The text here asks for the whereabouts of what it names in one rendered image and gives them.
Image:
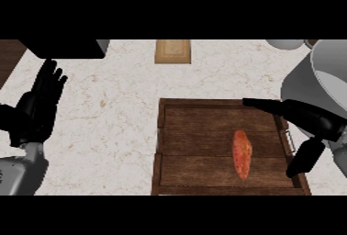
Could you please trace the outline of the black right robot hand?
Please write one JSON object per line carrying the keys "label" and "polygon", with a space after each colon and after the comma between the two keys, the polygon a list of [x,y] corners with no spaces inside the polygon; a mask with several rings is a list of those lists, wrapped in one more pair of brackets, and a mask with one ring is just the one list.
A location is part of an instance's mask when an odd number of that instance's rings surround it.
{"label": "black right robot hand", "polygon": [[309,173],[325,149],[322,141],[338,141],[347,128],[347,119],[320,107],[292,99],[278,101],[244,98],[242,104],[278,115],[312,134],[312,137],[303,142],[295,152],[286,176],[291,178],[298,173]]}

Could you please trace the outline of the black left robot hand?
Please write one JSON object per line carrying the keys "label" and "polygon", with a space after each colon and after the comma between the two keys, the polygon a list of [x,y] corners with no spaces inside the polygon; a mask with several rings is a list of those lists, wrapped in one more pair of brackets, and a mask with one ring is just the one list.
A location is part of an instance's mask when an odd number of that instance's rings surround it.
{"label": "black left robot hand", "polygon": [[28,142],[44,143],[50,138],[66,80],[58,62],[47,59],[16,107],[0,103],[0,130],[9,133],[10,147],[19,148]]}

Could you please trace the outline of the orange sweet potato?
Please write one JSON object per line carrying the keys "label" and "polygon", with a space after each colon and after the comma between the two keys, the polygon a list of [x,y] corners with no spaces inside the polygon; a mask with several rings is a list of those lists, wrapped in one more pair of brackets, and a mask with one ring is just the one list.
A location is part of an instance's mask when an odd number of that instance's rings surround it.
{"label": "orange sweet potato", "polygon": [[251,168],[251,157],[252,157],[252,144],[248,140],[247,133],[238,129],[233,133],[232,139],[232,155],[235,170],[241,180],[245,180]]}

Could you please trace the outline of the brown wooden tray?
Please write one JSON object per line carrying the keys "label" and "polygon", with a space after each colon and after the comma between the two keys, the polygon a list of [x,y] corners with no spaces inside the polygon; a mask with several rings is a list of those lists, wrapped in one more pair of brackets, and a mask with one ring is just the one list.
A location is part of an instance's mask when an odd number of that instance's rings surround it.
{"label": "brown wooden tray", "polygon": [[[232,137],[252,145],[251,169],[239,179]],[[306,176],[286,177],[294,144],[285,119],[238,99],[158,101],[154,195],[307,196]]]}

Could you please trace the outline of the dark brown wooden surface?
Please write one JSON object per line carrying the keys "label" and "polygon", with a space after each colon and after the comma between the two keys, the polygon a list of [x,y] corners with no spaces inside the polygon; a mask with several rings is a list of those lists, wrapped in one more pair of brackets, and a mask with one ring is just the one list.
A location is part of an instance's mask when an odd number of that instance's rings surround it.
{"label": "dark brown wooden surface", "polygon": [[3,87],[27,47],[16,39],[0,39],[0,88]]}

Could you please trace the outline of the black appliance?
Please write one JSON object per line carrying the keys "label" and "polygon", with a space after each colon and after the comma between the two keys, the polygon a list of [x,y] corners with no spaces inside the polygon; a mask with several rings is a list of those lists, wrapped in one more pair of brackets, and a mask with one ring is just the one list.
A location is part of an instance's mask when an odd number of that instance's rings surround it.
{"label": "black appliance", "polygon": [[21,39],[40,59],[103,59],[97,39]]}

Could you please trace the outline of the grey curved object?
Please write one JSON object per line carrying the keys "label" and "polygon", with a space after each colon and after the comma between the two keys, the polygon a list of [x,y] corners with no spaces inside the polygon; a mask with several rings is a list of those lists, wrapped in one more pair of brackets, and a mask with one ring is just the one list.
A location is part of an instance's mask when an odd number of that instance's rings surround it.
{"label": "grey curved object", "polygon": [[96,40],[99,47],[102,49],[102,52],[108,52],[108,44],[109,44],[109,40],[108,39],[99,39]]}

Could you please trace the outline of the grey rounded object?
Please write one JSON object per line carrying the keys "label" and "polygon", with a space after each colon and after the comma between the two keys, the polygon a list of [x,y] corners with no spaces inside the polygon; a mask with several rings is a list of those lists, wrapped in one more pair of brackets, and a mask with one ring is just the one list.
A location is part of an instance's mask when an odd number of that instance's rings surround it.
{"label": "grey rounded object", "polygon": [[279,50],[295,50],[303,46],[304,41],[301,39],[267,39],[267,43]]}

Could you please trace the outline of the tan wooden cutting board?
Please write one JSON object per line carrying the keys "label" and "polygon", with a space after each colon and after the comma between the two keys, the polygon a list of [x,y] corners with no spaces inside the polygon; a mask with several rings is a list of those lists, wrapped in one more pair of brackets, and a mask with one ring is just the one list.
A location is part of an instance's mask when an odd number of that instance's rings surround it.
{"label": "tan wooden cutting board", "polygon": [[190,41],[188,39],[159,39],[155,63],[190,63]]}

